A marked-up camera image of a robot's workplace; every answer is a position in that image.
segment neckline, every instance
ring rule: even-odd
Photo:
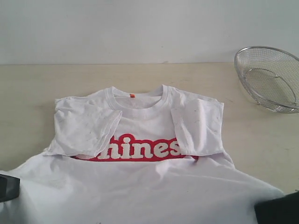
[[[106,89],[106,98],[114,110],[120,110],[122,111],[122,116],[126,118],[148,118],[151,116],[154,116],[159,110],[165,105],[168,95],[169,95],[169,87],[166,85],[161,85],[159,88],[147,92],[147,93],[134,93],[136,97],[142,97],[142,96],[161,96],[161,99],[156,102],[153,106],[148,108],[142,108],[142,109],[134,109],[134,108],[128,108],[121,104],[119,104],[116,99],[115,95],[117,96],[124,96],[129,97],[130,93],[121,91],[114,86]]]

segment white t-shirt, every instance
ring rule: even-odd
[[[0,221],[22,224],[256,224],[277,188],[234,168],[223,104],[170,86],[114,87],[56,101],[55,138],[3,174],[21,179]]]

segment black object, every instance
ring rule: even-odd
[[[20,179],[0,174],[0,203],[13,200],[20,194]]]
[[[258,224],[299,224],[299,192],[254,206]]]

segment folded sleeve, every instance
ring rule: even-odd
[[[44,153],[95,157],[108,146],[120,119],[121,111],[66,98],[58,100],[55,137]]]
[[[171,110],[181,154],[206,156],[223,153],[223,103],[195,99]]]

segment wire mesh basket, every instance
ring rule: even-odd
[[[248,47],[236,53],[235,69],[258,104],[280,113],[299,112],[299,58],[276,48]]]

